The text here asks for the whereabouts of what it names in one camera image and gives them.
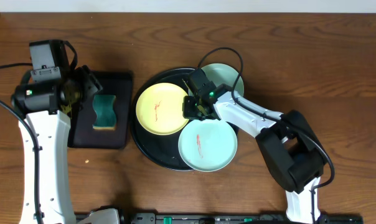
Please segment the yellow plate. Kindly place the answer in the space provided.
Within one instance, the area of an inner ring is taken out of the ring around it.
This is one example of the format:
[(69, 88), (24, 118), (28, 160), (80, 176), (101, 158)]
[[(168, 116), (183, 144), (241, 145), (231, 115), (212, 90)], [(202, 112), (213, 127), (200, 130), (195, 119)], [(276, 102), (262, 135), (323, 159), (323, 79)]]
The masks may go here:
[(140, 125), (152, 134), (161, 136), (180, 131), (188, 119), (182, 115), (187, 92), (172, 83), (157, 83), (145, 89), (136, 103)]

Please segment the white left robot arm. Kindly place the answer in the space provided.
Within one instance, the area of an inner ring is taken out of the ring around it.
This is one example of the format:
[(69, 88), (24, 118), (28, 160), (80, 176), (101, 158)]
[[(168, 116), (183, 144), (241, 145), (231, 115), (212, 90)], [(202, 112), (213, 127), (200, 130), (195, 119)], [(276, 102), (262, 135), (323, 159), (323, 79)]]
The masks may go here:
[(24, 144), (24, 205), (20, 223), (119, 223), (115, 208), (106, 208), (78, 221), (70, 199), (67, 141), (70, 118), (61, 111), (39, 111), (26, 115), (27, 123), (39, 145), (35, 157), (33, 139), (19, 123)]

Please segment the green yellow sponge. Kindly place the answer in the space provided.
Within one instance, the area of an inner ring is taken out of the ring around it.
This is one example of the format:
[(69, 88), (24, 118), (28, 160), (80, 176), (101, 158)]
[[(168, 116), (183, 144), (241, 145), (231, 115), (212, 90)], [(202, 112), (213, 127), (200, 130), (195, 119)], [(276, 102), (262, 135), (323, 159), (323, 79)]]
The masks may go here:
[(116, 129), (117, 118), (113, 109), (115, 95), (95, 95), (93, 98), (93, 110), (96, 120), (93, 129), (114, 130)]

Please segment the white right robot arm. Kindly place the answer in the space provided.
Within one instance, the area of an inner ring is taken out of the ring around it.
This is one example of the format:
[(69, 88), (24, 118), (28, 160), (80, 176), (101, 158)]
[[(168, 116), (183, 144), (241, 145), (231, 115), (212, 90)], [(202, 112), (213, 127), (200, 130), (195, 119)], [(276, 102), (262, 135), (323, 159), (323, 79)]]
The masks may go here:
[(254, 137), (269, 173), (286, 192), (288, 220), (317, 223), (317, 190), (324, 186), (324, 166), (332, 162), (305, 117), (296, 110), (284, 114), (262, 108), (234, 86), (216, 86), (200, 68), (183, 81), (192, 92), (184, 98), (183, 116), (225, 121)]

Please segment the green plate with red stain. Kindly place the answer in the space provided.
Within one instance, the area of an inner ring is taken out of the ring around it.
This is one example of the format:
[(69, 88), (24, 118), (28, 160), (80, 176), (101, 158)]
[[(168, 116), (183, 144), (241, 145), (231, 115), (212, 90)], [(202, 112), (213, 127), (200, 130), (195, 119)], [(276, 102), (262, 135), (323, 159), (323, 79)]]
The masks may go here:
[(178, 140), (182, 160), (201, 172), (214, 172), (227, 166), (237, 152), (237, 135), (231, 125), (217, 119), (191, 121)]

